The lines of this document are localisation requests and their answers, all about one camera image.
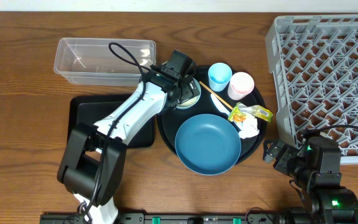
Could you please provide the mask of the light blue bowl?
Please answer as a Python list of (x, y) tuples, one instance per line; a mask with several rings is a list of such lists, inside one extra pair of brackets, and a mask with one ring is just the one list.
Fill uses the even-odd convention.
[(177, 105), (177, 109), (179, 109), (179, 110), (189, 109), (189, 108), (191, 108), (193, 105), (195, 105), (195, 104), (198, 102), (198, 100), (200, 99), (200, 97), (201, 97), (201, 87), (200, 87), (200, 84), (199, 84), (199, 82), (198, 82), (195, 78), (193, 79), (193, 81), (194, 81), (194, 83), (195, 83), (195, 85), (196, 85), (198, 91), (200, 92), (200, 94), (199, 94), (198, 96), (194, 97), (194, 98), (191, 98), (190, 100), (188, 100), (188, 101), (186, 101), (186, 102), (184, 102), (184, 103), (182, 103), (182, 104)]

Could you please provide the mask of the dark blue plate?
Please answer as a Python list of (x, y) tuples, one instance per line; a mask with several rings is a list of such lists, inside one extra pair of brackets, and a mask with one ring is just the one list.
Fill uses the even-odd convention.
[(197, 174), (219, 175), (232, 168), (241, 154), (237, 129), (214, 114), (187, 119), (175, 136), (175, 150), (181, 162)]

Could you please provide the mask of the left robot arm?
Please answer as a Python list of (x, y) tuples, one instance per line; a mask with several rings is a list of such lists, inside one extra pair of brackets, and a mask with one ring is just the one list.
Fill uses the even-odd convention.
[(80, 123), (70, 133), (57, 179), (79, 201), (76, 214), (63, 223), (114, 223), (113, 196), (122, 180), (129, 143), (156, 114), (201, 93), (192, 77), (173, 79), (150, 70), (135, 92), (115, 111), (92, 125)]

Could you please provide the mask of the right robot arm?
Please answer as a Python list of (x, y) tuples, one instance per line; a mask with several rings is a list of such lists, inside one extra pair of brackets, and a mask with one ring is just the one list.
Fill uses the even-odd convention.
[(288, 208), (272, 223), (358, 223), (358, 199), (341, 185), (339, 144), (312, 136), (297, 149), (281, 140), (264, 141), (264, 162), (289, 176), (302, 207)]

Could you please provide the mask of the grey dishwasher rack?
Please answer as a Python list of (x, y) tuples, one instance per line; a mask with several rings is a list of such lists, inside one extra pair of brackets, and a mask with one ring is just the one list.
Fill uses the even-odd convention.
[(300, 147), (324, 128), (342, 164), (358, 164), (358, 14), (278, 16), (265, 44), (279, 138)]

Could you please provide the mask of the white plastic spoon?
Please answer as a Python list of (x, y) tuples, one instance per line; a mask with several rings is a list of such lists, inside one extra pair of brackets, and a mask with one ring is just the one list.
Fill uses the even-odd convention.
[(229, 110), (218, 100), (214, 94), (211, 94), (211, 100), (219, 112), (225, 114), (226, 116), (230, 115)]

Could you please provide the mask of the light blue cup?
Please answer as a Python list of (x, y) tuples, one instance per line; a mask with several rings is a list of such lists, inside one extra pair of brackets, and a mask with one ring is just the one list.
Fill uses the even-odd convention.
[(215, 63), (208, 70), (209, 87), (213, 91), (223, 91), (232, 77), (232, 70), (225, 63)]

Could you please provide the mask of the round black serving tray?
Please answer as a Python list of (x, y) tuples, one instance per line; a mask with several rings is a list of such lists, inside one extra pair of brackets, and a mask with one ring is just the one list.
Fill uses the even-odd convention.
[[(207, 85), (209, 81), (208, 70), (210, 66), (211, 65), (197, 66), (194, 78), (197, 81), (201, 81)], [(217, 94), (227, 103), (234, 106), (236, 104), (236, 101), (228, 97), (227, 89), (228, 86), (223, 91), (217, 92)], [(256, 87), (251, 92), (251, 94), (245, 96), (243, 99), (240, 100), (240, 102), (246, 106), (261, 105), (265, 107), (264, 99), (262, 98), (260, 91)], [(214, 114), (227, 119), (227, 115), (225, 116), (225, 114), (220, 113), (216, 109), (211, 100), (210, 92), (203, 87), (201, 87), (200, 99), (190, 108), (184, 110), (181, 110), (179, 108), (175, 110), (166, 110), (163, 113), (157, 115), (157, 126), (160, 135), (164, 143), (174, 155), (177, 156), (175, 149), (175, 136), (179, 127), (187, 119), (198, 114)], [(267, 121), (257, 119), (257, 129), (259, 130), (259, 134), (254, 137), (241, 140), (241, 154), (236, 162), (236, 165), (246, 160), (256, 151), (267, 132), (268, 124), (269, 122)]]

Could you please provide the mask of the wooden chopstick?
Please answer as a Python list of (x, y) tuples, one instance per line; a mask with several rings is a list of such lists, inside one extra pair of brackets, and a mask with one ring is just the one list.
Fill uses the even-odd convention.
[(210, 89), (207, 85), (205, 85), (203, 82), (199, 81), (199, 84), (203, 86), (206, 90), (208, 90), (211, 94), (213, 94), (221, 103), (223, 103), (227, 108), (230, 110), (233, 110), (233, 107), (227, 103), (225, 100), (223, 100), (217, 93), (215, 93), (212, 89)]

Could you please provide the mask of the crumpled white napkin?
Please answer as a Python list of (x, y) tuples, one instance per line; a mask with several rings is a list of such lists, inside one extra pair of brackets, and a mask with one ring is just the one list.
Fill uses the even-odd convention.
[(239, 137), (241, 139), (252, 138), (259, 134), (257, 127), (257, 118), (251, 114), (246, 114), (245, 120), (236, 122), (237, 127), (240, 129)]

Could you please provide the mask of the pink cup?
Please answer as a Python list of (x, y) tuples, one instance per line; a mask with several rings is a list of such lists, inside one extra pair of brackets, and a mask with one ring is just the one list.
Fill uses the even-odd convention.
[(241, 100), (250, 94), (254, 87), (254, 79), (248, 73), (237, 72), (231, 77), (227, 93), (232, 100)]

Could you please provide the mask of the yellow snack wrapper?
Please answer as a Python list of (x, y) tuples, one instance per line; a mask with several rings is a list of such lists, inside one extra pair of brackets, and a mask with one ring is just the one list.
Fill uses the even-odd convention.
[(273, 113), (260, 105), (246, 106), (240, 102), (238, 102), (235, 107), (232, 109), (228, 116), (228, 120), (230, 122), (243, 122), (249, 116), (253, 116), (255, 118), (262, 119), (267, 122), (271, 122), (273, 118)]

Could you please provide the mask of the black rectangular tray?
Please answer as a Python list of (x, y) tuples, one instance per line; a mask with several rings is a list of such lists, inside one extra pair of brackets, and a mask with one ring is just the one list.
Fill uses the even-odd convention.
[[(95, 122), (105, 118), (114, 112), (123, 102), (130, 97), (124, 95), (90, 95), (76, 96), (70, 101), (70, 113), (68, 120), (68, 134), (80, 123), (92, 126)], [(154, 119), (150, 118), (143, 128), (134, 136), (128, 148), (140, 149), (152, 146), (155, 139)]]

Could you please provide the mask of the clear plastic bin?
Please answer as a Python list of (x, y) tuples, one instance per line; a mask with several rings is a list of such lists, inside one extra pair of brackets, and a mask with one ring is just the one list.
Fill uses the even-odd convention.
[(137, 86), (139, 69), (125, 51), (110, 47), (111, 42), (125, 47), (141, 66), (156, 63), (152, 40), (65, 37), (58, 43), (54, 72), (76, 85)]

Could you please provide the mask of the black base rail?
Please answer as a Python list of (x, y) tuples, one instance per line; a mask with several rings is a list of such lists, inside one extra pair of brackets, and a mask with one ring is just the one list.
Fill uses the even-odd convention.
[(262, 213), (247, 215), (146, 215), (123, 213), (112, 224), (285, 224), (284, 215)]

